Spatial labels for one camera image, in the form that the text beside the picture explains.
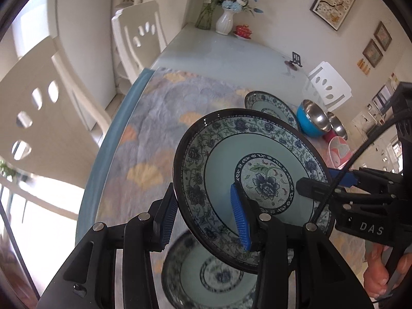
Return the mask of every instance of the chair backrest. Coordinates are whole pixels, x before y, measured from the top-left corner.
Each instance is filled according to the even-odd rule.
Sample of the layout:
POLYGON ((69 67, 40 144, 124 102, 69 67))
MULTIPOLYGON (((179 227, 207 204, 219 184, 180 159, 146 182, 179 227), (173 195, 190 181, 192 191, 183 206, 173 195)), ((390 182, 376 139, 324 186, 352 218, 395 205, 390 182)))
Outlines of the chair backrest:
POLYGON ((127 77, 133 84, 143 68, 150 68, 164 41, 156 1, 136 4, 116 12, 113 36, 127 77))
POLYGON ((320 63, 309 74, 309 79, 329 111, 335 110, 352 96, 351 87, 328 62, 320 63))
POLYGON ((22 171, 85 187, 98 146, 52 61, 56 54, 47 37, 0 81, 0 156, 22 171), (27 147, 15 159, 18 142, 27 147))

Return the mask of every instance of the stainless steel bowl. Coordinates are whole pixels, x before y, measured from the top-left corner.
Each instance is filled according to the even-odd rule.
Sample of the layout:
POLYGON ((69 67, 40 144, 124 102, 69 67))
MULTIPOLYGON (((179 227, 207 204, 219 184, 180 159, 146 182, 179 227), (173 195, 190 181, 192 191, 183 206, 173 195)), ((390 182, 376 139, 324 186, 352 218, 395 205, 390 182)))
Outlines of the stainless steel bowl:
POLYGON ((306 116, 319 130, 326 133, 331 129, 332 126, 329 118, 315 102, 311 100, 303 100, 301 106, 306 116))
POLYGON ((348 134, 346 132, 345 127, 343 126, 342 122, 335 116, 334 113, 328 112, 327 117, 329 118, 329 122, 332 126, 332 129, 335 130, 336 134, 342 137, 344 140, 348 140, 348 134))

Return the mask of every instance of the window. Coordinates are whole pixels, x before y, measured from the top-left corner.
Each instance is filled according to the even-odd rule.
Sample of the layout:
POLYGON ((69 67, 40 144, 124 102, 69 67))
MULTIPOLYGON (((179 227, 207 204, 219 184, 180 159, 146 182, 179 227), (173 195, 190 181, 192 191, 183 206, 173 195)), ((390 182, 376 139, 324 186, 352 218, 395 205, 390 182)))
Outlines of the window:
POLYGON ((384 85, 381 90, 372 99, 373 103, 379 109, 379 111, 384 114, 388 109, 389 100, 394 92, 391 85, 384 85))

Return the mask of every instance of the glass vase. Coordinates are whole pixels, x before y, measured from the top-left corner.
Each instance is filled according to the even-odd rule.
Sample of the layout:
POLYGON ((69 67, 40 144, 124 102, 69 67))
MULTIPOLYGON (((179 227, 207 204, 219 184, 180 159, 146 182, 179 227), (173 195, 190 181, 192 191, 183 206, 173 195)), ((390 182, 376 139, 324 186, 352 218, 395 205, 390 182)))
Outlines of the glass vase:
POLYGON ((219 0, 203 0, 202 10, 197 18, 195 27, 203 30, 210 30, 212 27, 213 12, 219 0))

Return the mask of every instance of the plate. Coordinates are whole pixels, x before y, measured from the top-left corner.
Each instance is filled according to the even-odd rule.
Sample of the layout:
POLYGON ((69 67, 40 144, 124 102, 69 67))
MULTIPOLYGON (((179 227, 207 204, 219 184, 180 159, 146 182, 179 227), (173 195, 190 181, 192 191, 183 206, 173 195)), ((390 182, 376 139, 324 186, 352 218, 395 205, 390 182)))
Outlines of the plate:
POLYGON ((190 231, 170 248, 161 272, 163 291, 177 309, 249 309, 256 279, 211 255, 190 231))
MULTIPOLYGON (((323 160, 301 133, 249 109, 224 109, 199 119, 184 134, 174 159, 175 193, 189 229, 219 260, 248 273, 257 273, 259 253, 240 244, 231 184, 240 180, 262 210, 302 226, 319 205, 297 193, 302 177, 331 181, 323 160)), ((318 226, 330 235, 333 223, 326 208, 318 226)), ((288 257, 292 261, 291 249, 288 257)))
POLYGON ((272 94, 261 91, 248 93, 245 97, 245 108, 275 116, 300 131, 299 123, 293 111, 285 102, 272 94))

